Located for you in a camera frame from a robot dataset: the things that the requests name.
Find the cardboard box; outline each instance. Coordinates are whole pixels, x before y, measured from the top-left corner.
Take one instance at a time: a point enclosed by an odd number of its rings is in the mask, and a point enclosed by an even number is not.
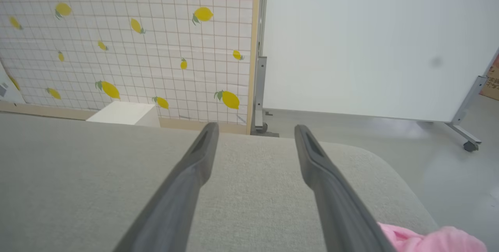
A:
[[[495,59],[494,65],[487,73],[488,80],[481,89],[480,94],[499,100],[499,58]]]

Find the whiteboard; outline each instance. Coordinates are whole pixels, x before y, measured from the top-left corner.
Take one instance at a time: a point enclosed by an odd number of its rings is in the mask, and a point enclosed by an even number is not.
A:
[[[264,108],[450,122],[499,46],[499,0],[267,0]]]

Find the gray sofa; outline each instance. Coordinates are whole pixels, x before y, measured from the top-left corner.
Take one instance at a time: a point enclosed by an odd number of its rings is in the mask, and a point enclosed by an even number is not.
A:
[[[197,131],[0,114],[0,250],[112,251]],[[321,143],[376,220],[432,217],[381,158]],[[324,251],[294,140],[221,133],[188,251]]]

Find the beige baseboard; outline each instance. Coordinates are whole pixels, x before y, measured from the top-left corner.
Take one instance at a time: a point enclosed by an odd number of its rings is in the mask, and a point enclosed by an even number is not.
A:
[[[30,104],[13,104],[0,101],[0,112],[18,113],[25,115],[40,115],[42,117],[60,117],[63,119],[87,120],[96,112],[89,110],[73,110],[71,108],[52,108],[48,106],[36,106]],[[160,117],[159,123],[164,128],[201,130],[206,122],[194,122],[177,119],[165,119]],[[246,126],[239,124],[227,124],[219,122],[220,132],[246,134]]]

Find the yellow lemon print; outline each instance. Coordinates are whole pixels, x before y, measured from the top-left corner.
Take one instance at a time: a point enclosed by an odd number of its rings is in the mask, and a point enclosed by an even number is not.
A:
[[[10,17],[9,17],[9,20],[11,21],[11,24],[12,24],[12,26],[13,26],[14,28],[17,28],[18,30],[22,30],[22,29],[23,29],[23,26],[21,26],[21,25],[19,24],[19,22],[17,21],[17,19],[16,19],[16,18],[14,18],[14,17],[10,16]]]
[[[168,109],[168,102],[161,97],[153,97],[153,101],[155,101],[161,108]]]
[[[11,79],[12,83],[14,83],[15,87],[18,89],[18,90],[21,90],[19,88],[19,85],[18,85],[18,82],[12,77],[12,76],[9,76],[9,78]]]
[[[47,88],[45,89],[49,94],[52,95],[52,97],[54,97],[55,99],[61,99],[61,95],[59,94],[59,92],[57,92],[57,90],[55,89],[52,89],[52,88]]]
[[[182,62],[180,63],[180,69],[187,69],[187,61],[182,58]]]
[[[57,19],[60,20],[62,16],[68,16],[69,14],[71,14],[71,8],[66,3],[60,2],[55,7],[55,17],[57,17]]]
[[[104,43],[102,41],[99,41],[97,44],[99,45],[100,49],[107,51],[108,48],[107,48],[107,46],[104,45]]]
[[[239,51],[237,50],[234,50],[234,53],[232,53],[232,55],[238,60],[244,60],[244,56],[242,56],[241,53],[239,53]]]
[[[104,90],[104,92],[111,98],[114,99],[120,98],[120,92],[116,89],[116,87],[114,87],[114,85],[110,84],[109,82],[104,82],[104,81],[96,82],[95,87],[99,88],[101,91]]]
[[[214,97],[217,97],[219,101],[220,99],[222,99],[223,103],[229,108],[234,108],[236,110],[239,110],[239,99],[237,98],[236,95],[234,95],[234,93],[222,90],[215,92]]]
[[[59,53],[59,60],[61,60],[61,62],[64,62],[64,55],[62,54],[61,51],[57,51]]]
[[[213,17],[213,13],[209,8],[200,7],[192,15],[192,23],[194,25],[196,23],[201,24],[201,22],[199,22],[199,21],[209,21],[212,17]]]
[[[132,21],[130,22],[130,25],[132,26],[132,29],[135,30],[137,33],[140,33],[140,34],[145,34],[146,33],[146,31],[144,30],[144,28],[140,26],[139,21],[135,20],[134,18],[132,18]]]

